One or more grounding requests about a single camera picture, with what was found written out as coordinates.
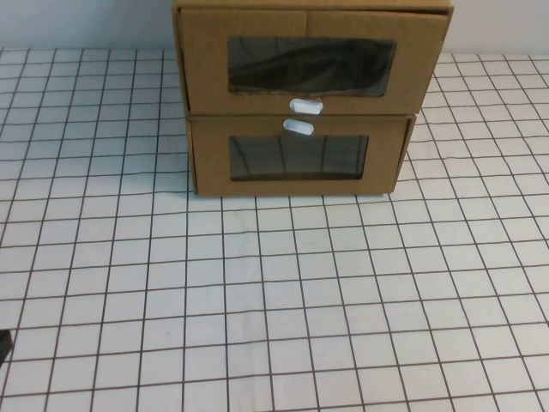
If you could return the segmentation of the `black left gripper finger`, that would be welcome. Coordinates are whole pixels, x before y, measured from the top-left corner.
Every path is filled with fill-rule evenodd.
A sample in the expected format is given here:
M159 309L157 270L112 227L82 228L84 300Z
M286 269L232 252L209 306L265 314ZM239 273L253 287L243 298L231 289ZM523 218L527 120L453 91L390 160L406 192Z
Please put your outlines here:
M13 348L13 339L10 330L0 330L0 366L6 361Z

